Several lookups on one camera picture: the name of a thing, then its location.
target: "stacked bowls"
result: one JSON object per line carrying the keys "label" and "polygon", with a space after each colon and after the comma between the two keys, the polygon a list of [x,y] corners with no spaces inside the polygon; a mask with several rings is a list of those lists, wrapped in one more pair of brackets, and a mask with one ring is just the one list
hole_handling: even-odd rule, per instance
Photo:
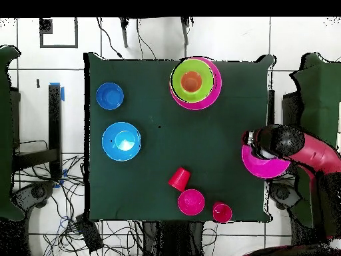
{"label": "stacked bowls", "polygon": [[205,57],[181,61],[170,75],[173,99],[188,110],[201,110],[218,98],[222,80],[218,68]]}

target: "pink cup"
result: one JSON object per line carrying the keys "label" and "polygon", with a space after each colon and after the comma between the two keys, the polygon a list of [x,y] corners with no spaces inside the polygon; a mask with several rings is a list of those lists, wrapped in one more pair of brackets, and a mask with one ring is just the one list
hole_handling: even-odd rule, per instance
{"label": "pink cup", "polygon": [[232,218],[232,209],[221,201],[213,205],[213,219],[219,223],[229,222]]}
{"label": "pink cup", "polygon": [[178,198],[178,208],[188,216],[199,214],[205,206],[205,198],[196,189],[187,189]]}

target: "tiled floor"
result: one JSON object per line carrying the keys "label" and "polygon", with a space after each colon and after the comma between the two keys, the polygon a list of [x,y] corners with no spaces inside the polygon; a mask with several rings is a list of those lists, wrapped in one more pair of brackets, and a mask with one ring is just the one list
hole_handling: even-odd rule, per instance
{"label": "tiled floor", "polygon": [[[329,60],[341,57],[341,23],[339,18],[326,17],[195,17],[194,26],[188,32],[188,56],[204,55],[215,60],[256,61],[261,55],[273,54],[277,62],[274,66],[272,88],[275,96],[275,119],[282,121],[281,100],[285,93],[296,90],[289,74],[300,66],[300,58],[307,52],[320,52]],[[112,46],[126,59],[142,59],[137,37],[137,21],[131,20],[127,27],[129,47],[123,46],[121,24],[118,18],[103,18],[101,21],[111,37]],[[73,19],[53,18],[53,34],[44,35],[45,44],[74,44],[70,32],[74,29]],[[157,59],[180,59],[184,57],[184,39],[180,17],[139,20],[139,33],[154,51]],[[47,138],[47,86],[60,82],[65,88],[63,113],[63,159],[83,154],[84,138],[84,81],[83,52],[92,51],[106,59],[117,59],[107,36],[101,32],[96,18],[78,18],[78,48],[40,48],[38,19],[0,19],[0,45],[14,45],[21,56],[9,65],[9,76],[14,87],[21,92],[21,141]],[[145,59],[153,54],[141,42]],[[21,150],[43,149],[44,144],[31,143]],[[81,177],[79,167],[72,175]],[[16,176],[16,186],[24,186],[26,176]],[[78,187],[77,196],[72,199],[75,214],[84,208],[83,187]],[[59,206],[59,213],[66,215],[65,196],[55,189],[53,197]],[[214,244],[211,230],[206,230],[202,238],[206,256],[241,256],[256,249],[290,244],[288,214],[279,211],[273,201],[268,203],[273,216],[270,223],[227,223],[217,227],[218,237]],[[43,256],[46,242],[55,237],[60,217],[57,205],[50,199],[47,206],[35,209],[29,225],[29,240],[33,256]],[[100,222],[100,232],[108,246],[127,246],[133,243],[131,235],[122,229],[117,235],[112,231],[127,227],[127,222]],[[216,228],[207,222],[205,228]],[[129,249],[134,256],[137,249]],[[99,251],[99,256],[119,256],[110,249]],[[63,256],[75,256],[68,253]],[[82,251],[79,256],[89,256]]]}

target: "magenta cup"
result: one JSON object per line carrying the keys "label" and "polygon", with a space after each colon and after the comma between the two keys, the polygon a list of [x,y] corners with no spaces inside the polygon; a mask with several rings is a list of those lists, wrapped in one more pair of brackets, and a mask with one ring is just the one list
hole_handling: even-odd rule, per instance
{"label": "magenta cup", "polygon": [[188,216],[199,214],[205,206],[205,198],[196,189],[187,189],[178,198],[178,208]]}
{"label": "magenta cup", "polygon": [[271,179],[285,172],[290,161],[282,159],[262,160],[252,156],[249,145],[242,146],[242,162],[250,173],[263,179]]}
{"label": "magenta cup", "polygon": [[231,208],[221,201],[213,205],[213,219],[219,223],[229,222],[232,218]]}

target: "plastic bowl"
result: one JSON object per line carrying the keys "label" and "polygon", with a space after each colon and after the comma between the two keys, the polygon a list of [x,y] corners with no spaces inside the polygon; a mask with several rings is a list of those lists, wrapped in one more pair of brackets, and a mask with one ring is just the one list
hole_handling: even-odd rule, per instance
{"label": "plastic bowl", "polygon": [[173,99],[181,107],[184,107],[185,109],[188,109],[188,110],[201,110],[201,109],[207,108],[208,106],[211,106],[217,100],[217,98],[220,94],[221,86],[222,86],[221,75],[220,75],[218,68],[215,66],[215,64],[212,63],[207,58],[204,58],[204,57],[195,57],[195,58],[198,60],[204,61],[210,67],[210,69],[213,72],[214,85],[213,85],[213,88],[212,88],[212,91],[210,92],[210,94],[206,98],[204,98],[202,101],[199,101],[196,103],[188,103],[188,102],[184,102],[184,101],[180,100],[174,94],[174,92],[172,91],[171,84],[170,84],[169,89],[170,89],[170,93],[171,93]]}
{"label": "plastic bowl", "polygon": [[202,101],[211,92],[213,84],[210,67],[197,58],[179,63],[170,75],[173,93],[178,99],[187,103]]}
{"label": "plastic bowl", "polygon": [[185,215],[194,216],[199,214],[205,206],[205,198],[196,189],[187,189],[178,198],[178,208]]}
{"label": "plastic bowl", "polygon": [[96,100],[106,110],[120,107],[124,97],[123,90],[116,83],[103,83],[97,89]]}
{"label": "plastic bowl", "polygon": [[285,172],[290,161],[283,159],[262,160],[252,156],[249,145],[242,146],[242,162],[250,173],[263,179],[271,179]]}
{"label": "plastic bowl", "polygon": [[141,135],[130,123],[114,123],[103,133],[102,147],[111,159],[128,161],[140,151]]}

